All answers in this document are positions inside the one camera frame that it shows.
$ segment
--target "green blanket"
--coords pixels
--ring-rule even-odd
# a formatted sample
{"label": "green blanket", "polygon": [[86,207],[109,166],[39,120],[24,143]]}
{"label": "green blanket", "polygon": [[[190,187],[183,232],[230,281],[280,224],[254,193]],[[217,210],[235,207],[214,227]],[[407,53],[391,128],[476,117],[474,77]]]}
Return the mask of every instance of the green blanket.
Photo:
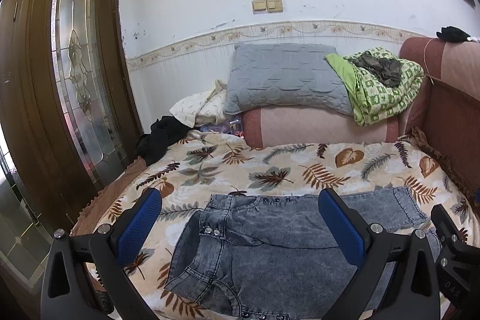
{"label": "green blanket", "polygon": [[369,52],[373,57],[396,58],[402,63],[398,87],[386,87],[370,71],[350,63],[363,52],[347,57],[331,53],[325,57],[345,84],[355,122],[359,125],[370,125],[404,111],[417,96],[423,80],[419,64],[400,59],[384,48],[372,48]]}

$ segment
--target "pink cushion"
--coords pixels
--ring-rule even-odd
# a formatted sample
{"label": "pink cushion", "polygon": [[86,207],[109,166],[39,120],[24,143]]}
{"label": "pink cushion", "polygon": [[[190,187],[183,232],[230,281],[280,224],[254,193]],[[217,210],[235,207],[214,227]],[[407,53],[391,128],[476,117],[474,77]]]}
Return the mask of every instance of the pink cushion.
{"label": "pink cushion", "polygon": [[441,79],[470,97],[480,100],[480,44],[446,43]]}
{"label": "pink cushion", "polygon": [[246,143],[253,148],[297,143],[381,143],[398,137],[396,117],[367,127],[333,110],[267,106],[243,114]]}

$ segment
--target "white cloth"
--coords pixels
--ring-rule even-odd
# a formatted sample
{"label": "white cloth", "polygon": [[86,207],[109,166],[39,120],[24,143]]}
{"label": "white cloth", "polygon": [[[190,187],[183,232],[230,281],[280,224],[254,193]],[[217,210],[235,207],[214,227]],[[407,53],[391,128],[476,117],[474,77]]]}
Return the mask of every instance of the white cloth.
{"label": "white cloth", "polygon": [[226,83],[216,79],[209,91],[183,98],[172,106],[170,113],[190,128],[206,124],[220,124],[230,117],[223,112],[226,94]]}

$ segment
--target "light blue denim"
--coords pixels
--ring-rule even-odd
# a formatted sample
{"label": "light blue denim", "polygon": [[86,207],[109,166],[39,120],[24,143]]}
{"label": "light blue denim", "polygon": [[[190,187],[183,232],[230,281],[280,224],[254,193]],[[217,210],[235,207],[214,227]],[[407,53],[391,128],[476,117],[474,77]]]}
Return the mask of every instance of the light blue denim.
{"label": "light blue denim", "polygon": [[[409,187],[342,197],[367,223],[390,232],[427,217]],[[258,320],[318,319],[356,271],[318,212],[318,195],[213,194],[178,240],[165,289],[204,308]],[[434,257],[440,243],[427,232]],[[378,306],[393,270],[385,268],[367,309]]]}

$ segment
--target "glass door panel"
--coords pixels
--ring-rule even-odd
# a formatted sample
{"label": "glass door panel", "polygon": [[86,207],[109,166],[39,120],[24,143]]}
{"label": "glass door panel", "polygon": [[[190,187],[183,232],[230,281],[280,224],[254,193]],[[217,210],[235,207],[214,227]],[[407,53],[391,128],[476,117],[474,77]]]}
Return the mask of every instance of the glass door panel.
{"label": "glass door panel", "polygon": [[83,166],[100,189],[123,172],[126,153],[101,76],[95,0],[52,0],[50,30],[63,115]]}

